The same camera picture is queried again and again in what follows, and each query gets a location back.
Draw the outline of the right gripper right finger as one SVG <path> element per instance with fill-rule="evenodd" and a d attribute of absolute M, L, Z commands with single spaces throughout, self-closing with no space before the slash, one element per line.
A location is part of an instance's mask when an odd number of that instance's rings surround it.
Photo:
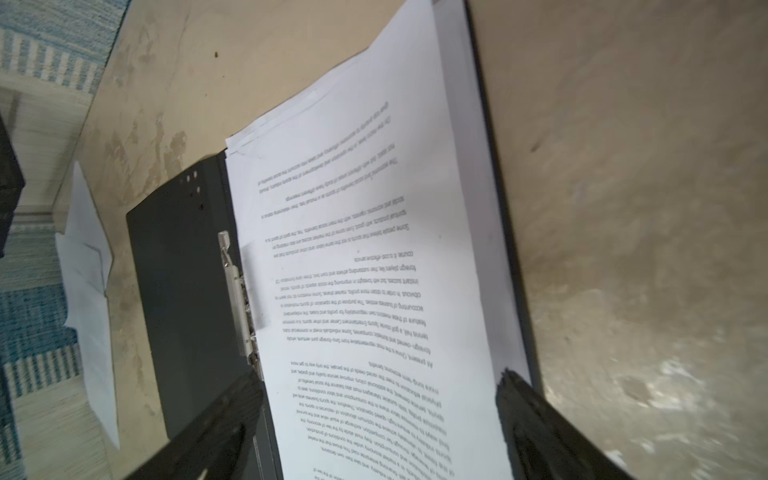
<path fill-rule="evenodd" d="M 503 371 L 495 401 L 514 478 L 632 478 L 516 372 Z"/>

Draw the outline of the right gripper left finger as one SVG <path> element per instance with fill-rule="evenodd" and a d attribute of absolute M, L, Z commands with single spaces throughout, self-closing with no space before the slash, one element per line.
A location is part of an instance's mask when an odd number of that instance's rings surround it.
<path fill-rule="evenodd" d="M 241 375 L 130 479 L 242 479 L 254 449 L 263 383 Z"/>

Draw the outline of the text paper sheet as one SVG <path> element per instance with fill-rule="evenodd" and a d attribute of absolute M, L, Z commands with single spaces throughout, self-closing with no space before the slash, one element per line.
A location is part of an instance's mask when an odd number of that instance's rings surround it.
<path fill-rule="evenodd" d="M 107 281 L 113 256 L 78 162 L 64 233 L 55 235 L 66 296 L 64 325 L 73 329 L 89 405 L 115 448 L 120 447 Z"/>
<path fill-rule="evenodd" d="M 508 479 L 435 10 L 227 141 L 287 479 Z"/>

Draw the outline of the orange black file folder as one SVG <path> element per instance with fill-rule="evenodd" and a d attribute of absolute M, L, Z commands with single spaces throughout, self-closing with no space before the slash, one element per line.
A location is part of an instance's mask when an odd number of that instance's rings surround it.
<path fill-rule="evenodd" d="M 503 209 L 500 168 L 491 143 L 492 132 L 474 33 L 467 4 L 466 7 L 531 374 L 528 381 L 538 383 L 540 376 L 530 323 L 522 302 L 514 238 Z M 237 377 L 254 371 L 238 350 L 217 238 L 220 231 L 229 232 L 230 256 L 239 267 L 246 286 L 226 149 L 195 163 L 161 185 L 126 217 L 161 406 L 171 439 L 177 437 Z M 282 471 L 264 380 L 263 385 L 262 417 L 245 475 L 249 479 L 287 479 Z"/>

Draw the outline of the large front text sheet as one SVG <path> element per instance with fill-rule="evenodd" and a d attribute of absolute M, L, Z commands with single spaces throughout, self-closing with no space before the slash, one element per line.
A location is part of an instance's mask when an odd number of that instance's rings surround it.
<path fill-rule="evenodd" d="M 493 372 L 530 380 L 466 3 L 433 8 Z"/>

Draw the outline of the silver folder clip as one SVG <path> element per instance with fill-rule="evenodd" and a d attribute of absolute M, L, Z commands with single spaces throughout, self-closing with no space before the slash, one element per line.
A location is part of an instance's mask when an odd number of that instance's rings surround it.
<path fill-rule="evenodd" d="M 234 329 L 238 340 L 238 350 L 242 357 L 257 373 L 263 381 L 262 363 L 259 356 L 251 308 L 247 296 L 244 278 L 239 267 L 230 256 L 231 240 L 227 230 L 217 234 L 220 258 L 227 284 L 229 302 L 231 306 Z"/>

